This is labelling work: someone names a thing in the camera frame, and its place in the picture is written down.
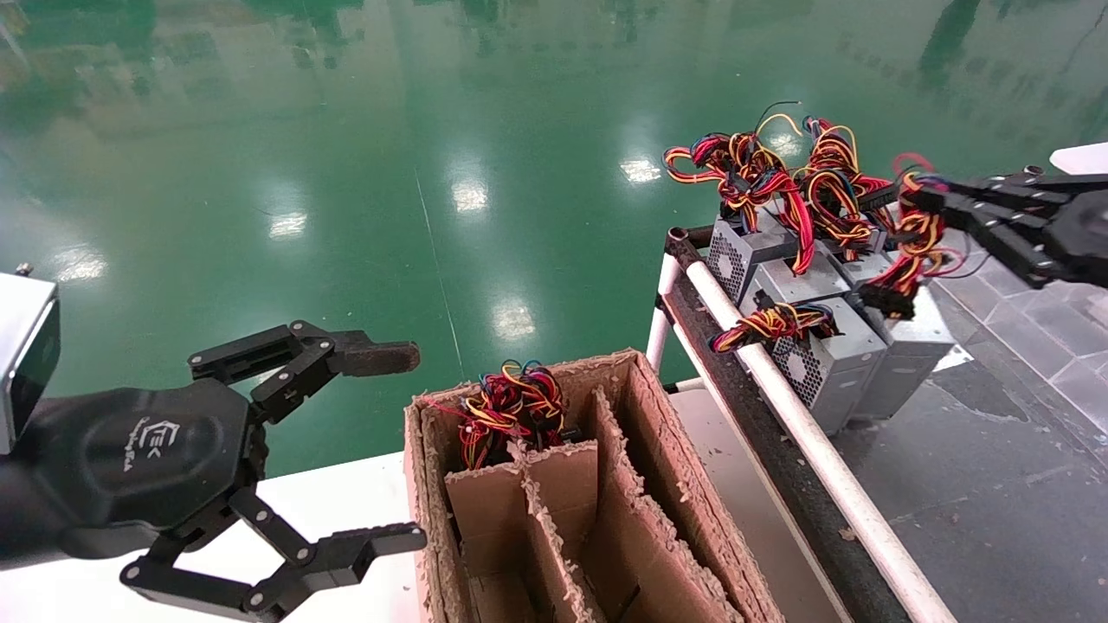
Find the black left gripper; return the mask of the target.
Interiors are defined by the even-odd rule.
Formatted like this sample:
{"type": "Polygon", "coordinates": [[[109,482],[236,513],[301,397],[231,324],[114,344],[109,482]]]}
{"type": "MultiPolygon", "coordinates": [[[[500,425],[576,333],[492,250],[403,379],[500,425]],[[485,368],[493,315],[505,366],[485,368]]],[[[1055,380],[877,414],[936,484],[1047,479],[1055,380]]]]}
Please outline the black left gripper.
{"type": "Polygon", "coordinates": [[[403,522],[308,542],[249,489],[266,455],[252,408],[278,423],[338,376],[403,374],[419,362],[416,343],[297,320],[191,355],[198,382],[182,388],[45,399],[17,442],[17,556],[99,560],[151,547],[119,578],[142,598],[281,622],[316,593],[359,584],[379,556],[419,551],[428,539],[403,522]],[[225,386],[258,376],[252,407],[225,386]],[[283,556],[270,576],[252,585],[175,566],[236,519],[283,556]]]}

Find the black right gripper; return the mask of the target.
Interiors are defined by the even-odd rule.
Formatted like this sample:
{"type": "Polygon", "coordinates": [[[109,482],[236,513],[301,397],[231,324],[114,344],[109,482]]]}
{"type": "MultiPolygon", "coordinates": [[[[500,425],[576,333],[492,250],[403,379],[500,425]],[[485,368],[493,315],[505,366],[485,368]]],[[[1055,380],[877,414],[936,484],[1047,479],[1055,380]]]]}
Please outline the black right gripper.
{"type": "Polygon", "coordinates": [[[1107,175],[1014,173],[946,181],[926,212],[962,229],[1033,289],[1107,287],[1107,175]]]}

